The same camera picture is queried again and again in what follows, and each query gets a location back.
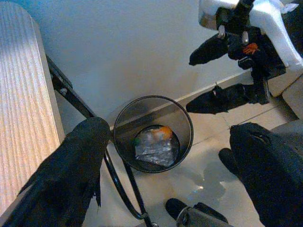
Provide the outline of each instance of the metal part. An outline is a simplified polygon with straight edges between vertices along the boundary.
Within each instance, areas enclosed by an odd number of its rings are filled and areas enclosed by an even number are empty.
[[[176,224],[178,227],[232,227],[231,225],[192,207],[186,207],[181,211],[176,220]]]
[[[225,27],[224,27],[224,25],[220,25],[219,28],[218,28],[218,31],[219,31],[219,33],[218,33],[217,37],[219,39],[224,39],[225,38]]]
[[[61,95],[66,96],[67,89],[66,88],[61,88],[59,92],[60,92]]]
[[[136,211],[136,209],[134,208],[134,206],[132,205],[131,201],[129,200],[121,182],[120,182],[120,179],[116,173],[116,170],[113,166],[113,163],[110,159],[110,156],[108,154],[108,151],[106,150],[105,152],[105,157],[104,157],[104,161],[105,161],[105,164],[107,166],[107,169],[108,171],[110,172],[110,176],[115,184],[115,187],[117,188],[117,191],[120,195],[120,197],[122,198],[124,204],[126,205],[126,207],[129,209],[129,211],[131,212],[131,214],[136,218],[136,219],[144,219],[147,214],[144,213],[144,214],[140,214],[139,212]]]
[[[244,31],[242,33],[242,44],[246,46],[249,43],[248,32]]]
[[[144,217],[145,224],[146,224],[147,227],[152,227],[153,226],[152,221],[151,221],[150,216],[147,214],[147,211],[144,207],[143,199],[141,197],[141,194],[140,194],[139,188],[137,186],[137,183],[134,179],[134,174],[132,172],[132,169],[126,162],[123,162],[123,164],[124,164],[126,173],[128,175],[129,181],[131,182],[131,185],[132,185],[132,188],[133,188],[133,191],[134,191],[134,195],[136,196],[136,199],[138,201],[141,213],[146,214],[146,216]]]
[[[54,64],[54,62],[47,56],[47,63],[50,69],[50,73],[52,75],[53,87],[56,91],[58,91],[72,106],[74,106],[83,116],[86,118],[96,117],[97,115],[86,105],[86,103],[77,95],[77,93],[72,89],[71,82],[67,79],[67,77],[61,72],[58,67]],[[144,203],[139,191],[139,188],[135,182],[133,172],[130,166],[126,163],[125,169],[127,171],[127,175],[130,179],[131,185],[133,187],[136,199],[138,201],[139,207],[141,209],[142,214],[136,211],[132,203],[130,202],[120,180],[114,168],[114,165],[110,159],[109,153],[106,150],[104,155],[104,161],[108,168],[109,174],[115,184],[115,187],[118,190],[120,197],[122,198],[124,204],[131,212],[131,214],[136,219],[144,219],[147,227],[153,227],[151,219],[148,213],[145,210]]]
[[[86,103],[78,96],[78,94],[72,89],[71,82],[61,72],[54,62],[47,57],[48,67],[50,73],[53,76],[53,87],[58,91],[70,104],[72,104],[82,115],[86,118],[94,117],[96,114],[86,105]]]

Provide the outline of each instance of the floor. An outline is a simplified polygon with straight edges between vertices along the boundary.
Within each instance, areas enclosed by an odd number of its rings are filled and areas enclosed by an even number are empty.
[[[218,152],[229,147],[229,127],[243,122],[255,122],[272,129],[295,120],[296,116],[279,98],[266,105],[244,105],[217,115],[190,114],[194,126],[194,143],[186,159],[177,167],[160,174],[135,171],[146,209],[153,222],[160,227],[175,226],[165,211],[169,198],[178,198],[190,206],[201,201],[226,216],[235,227],[261,227],[253,204],[242,183],[231,174],[218,158]],[[114,145],[108,145],[126,192],[135,204],[134,194],[127,180]],[[86,214],[85,227],[134,227],[142,223],[132,217],[114,184],[106,166],[101,167],[101,208],[93,200]]]

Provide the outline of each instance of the wooden surface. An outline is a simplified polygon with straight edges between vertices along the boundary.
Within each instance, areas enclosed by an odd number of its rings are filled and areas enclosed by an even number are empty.
[[[0,2],[0,214],[63,138],[38,26]]]

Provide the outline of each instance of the black fabric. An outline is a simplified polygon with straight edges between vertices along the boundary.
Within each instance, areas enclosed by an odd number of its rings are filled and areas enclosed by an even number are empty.
[[[31,185],[4,226],[80,227],[93,195],[100,206],[100,167],[109,137],[101,118],[78,124],[21,189]]]
[[[267,227],[303,226],[302,156],[257,124],[232,126],[230,133],[238,177],[261,222]]]

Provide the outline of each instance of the black metal frame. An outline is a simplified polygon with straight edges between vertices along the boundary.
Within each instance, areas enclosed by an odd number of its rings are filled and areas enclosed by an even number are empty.
[[[78,94],[73,90],[71,82],[67,79],[67,77],[63,74],[63,72],[55,65],[55,63],[48,57],[47,63],[49,67],[49,71],[51,73],[53,87],[56,91],[58,91],[70,104],[72,104],[83,116],[86,118],[96,117],[97,115],[85,104],[85,102],[78,96]],[[125,170],[127,172],[128,178],[132,185],[134,194],[136,196],[137,202],[139,204],[141,213],[138,212],[134,206],[132,205],[130,199],[128,198],[120,180],[116,173],[115,167],[110,159],[109,153],[106,150],[104,155],[104,161],[108,168],[109,174],[115,184],[118,193],[123,200],[124,204],[131,212],[131,214],[139,220],[144,219],[147,227],[153,227],[154,225],[151,222],[151,219],[144,207],[144,202],[142,196],[140,194],[138,185],[135,181],[133,171],[131,167],[123,161]]]

